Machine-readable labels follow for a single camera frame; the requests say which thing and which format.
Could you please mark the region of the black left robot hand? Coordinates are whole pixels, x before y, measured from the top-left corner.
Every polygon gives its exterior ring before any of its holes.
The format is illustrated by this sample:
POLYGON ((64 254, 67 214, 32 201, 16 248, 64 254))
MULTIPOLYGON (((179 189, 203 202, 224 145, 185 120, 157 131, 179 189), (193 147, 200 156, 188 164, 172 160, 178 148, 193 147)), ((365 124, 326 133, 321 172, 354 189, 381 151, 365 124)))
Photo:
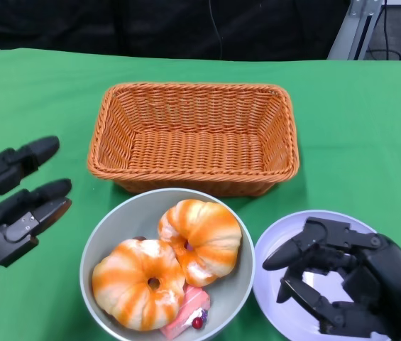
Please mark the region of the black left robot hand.
MULTIPOLYGON (((0 195, 5 195, 60 147, 56 136, 46 136, 19 149, 0 152, 0 195)), ((37 236, 55 224, 70 208, 70 179, 64 178, 35 190, 19 190, 0 202, 0 266, 8 267, 38 245, 37 236)))

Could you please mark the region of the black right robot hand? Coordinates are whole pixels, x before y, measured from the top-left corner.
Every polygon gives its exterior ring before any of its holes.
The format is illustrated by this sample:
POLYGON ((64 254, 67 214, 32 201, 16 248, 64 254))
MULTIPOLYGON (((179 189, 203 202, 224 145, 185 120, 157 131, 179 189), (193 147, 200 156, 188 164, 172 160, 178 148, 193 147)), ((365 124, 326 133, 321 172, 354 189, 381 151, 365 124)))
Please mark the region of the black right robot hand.
POLYGON ((285 270, 277 303, 294 299, 319 323, 324 335, 401 340, 401 248, 379 233, 362 233, 347 222, 308 217, 302 231, 262 264, 285 270), (351 301, 330 302, 302 280, 305 272, 338 273, 351 301))

